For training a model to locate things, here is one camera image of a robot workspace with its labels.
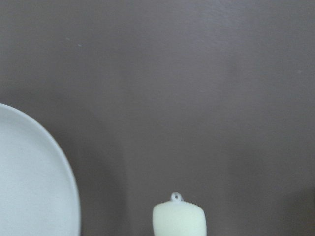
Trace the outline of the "white steamed bun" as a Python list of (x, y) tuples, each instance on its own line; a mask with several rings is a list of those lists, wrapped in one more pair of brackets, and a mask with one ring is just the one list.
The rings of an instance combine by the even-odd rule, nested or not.
[(207, 234), (203, 209), (184, 201), (178, 192), (173, 192), (169, 201), (154, 206), (152, 223), (155, 236), (205, 236)]

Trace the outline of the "beige round plate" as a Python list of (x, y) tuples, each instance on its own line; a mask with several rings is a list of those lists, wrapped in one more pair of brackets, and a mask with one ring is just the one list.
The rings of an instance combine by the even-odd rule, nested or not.
[(4, 104), (0, 106), (0, 233), (81, 233), (79, 193), (64, 152), (36, 120)]

